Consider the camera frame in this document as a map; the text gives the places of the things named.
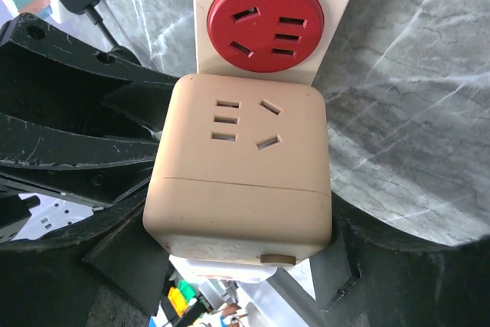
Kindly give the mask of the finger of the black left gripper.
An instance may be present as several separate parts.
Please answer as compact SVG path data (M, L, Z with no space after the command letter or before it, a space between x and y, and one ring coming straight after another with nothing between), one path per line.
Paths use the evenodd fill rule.
M1 27L1 111L30 123L67 132L157 132L176 81L34 15Z
M1 185L82 204L118 204L147 189L157 143L97 138L1 115Z

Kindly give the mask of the white multicolour power strip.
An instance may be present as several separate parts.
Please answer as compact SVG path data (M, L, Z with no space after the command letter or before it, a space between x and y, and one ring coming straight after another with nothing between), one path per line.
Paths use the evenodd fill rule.
M30 208L30 218L13 240L36 240L48 232L82 221L93 215L90 206L39 194L20 194L20 199L37 196L40 204Z

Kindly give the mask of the wooden cube plug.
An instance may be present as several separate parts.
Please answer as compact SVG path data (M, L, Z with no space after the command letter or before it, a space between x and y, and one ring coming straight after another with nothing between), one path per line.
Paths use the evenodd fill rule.
M289 266L324 249L332 195L323 96L295 83L179 79L142 221L183 258Z

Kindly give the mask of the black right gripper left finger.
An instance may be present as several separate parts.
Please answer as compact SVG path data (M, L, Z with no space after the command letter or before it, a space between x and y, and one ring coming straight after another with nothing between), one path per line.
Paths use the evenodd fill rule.
M38 240L1 245L3 326L147 326L168 254L142 226L146 192Z

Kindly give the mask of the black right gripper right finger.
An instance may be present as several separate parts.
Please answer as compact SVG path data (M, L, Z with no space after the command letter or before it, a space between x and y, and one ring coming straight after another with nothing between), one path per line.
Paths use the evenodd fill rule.
M332 196L330 244L312 257L328 326L487 326L489 238L456 247L403 232Z

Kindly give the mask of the white fruit print plug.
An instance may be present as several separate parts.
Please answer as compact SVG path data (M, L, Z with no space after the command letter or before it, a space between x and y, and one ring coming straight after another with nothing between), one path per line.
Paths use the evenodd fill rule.
M256 264L225 263L208 260L185 259L170 256L169 260L184 280L200 285L205 280L231 280L244 283L259 283L273 276L277 267Z

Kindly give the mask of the wooden power strip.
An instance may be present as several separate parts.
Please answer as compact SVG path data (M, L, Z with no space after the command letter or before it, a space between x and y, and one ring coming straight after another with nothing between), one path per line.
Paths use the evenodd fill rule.
M193 0L197 71L310 85L349 0Z

